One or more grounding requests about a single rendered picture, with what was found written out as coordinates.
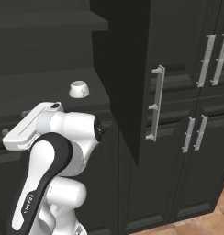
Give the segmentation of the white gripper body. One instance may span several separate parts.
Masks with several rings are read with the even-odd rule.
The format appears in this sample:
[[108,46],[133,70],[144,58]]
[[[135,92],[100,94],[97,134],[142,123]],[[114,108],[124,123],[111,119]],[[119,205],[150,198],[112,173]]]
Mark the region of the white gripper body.
[[51,102],[39,103],[2,139],[7,150],[23,151],[42,133],[50,131]]

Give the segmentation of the tall dark cabinet door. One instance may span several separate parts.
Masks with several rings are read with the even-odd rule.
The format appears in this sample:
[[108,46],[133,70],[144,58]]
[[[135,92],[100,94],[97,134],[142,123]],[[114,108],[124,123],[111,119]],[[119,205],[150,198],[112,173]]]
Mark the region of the tall dark cabinet door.
[[[196,63],[209,0],[152,0],[145,68],[139,153],[130,166],[128,214],[130,234],[166,225],[172,212],[182,171],[182,147],[199,92]],[[151,133],[152,110],[159,65],[165,68],[156,141]]]

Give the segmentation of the small white bowl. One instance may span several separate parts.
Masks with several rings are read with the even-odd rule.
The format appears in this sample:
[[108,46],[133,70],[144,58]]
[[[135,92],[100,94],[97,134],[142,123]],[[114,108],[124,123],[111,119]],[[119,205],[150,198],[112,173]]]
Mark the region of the small white bowl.
[[72,98],[85,98],[89,96],[89,88],[84,81],[73,81],[70,84],[69,96]]

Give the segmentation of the dark wall shelf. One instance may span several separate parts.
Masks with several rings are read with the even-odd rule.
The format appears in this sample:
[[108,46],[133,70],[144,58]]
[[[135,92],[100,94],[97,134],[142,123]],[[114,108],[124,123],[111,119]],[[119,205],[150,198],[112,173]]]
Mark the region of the dark wall shelf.
[[74,26],[92,31],[108,29],[108,22],[92,11],[0,14],[0,28]]

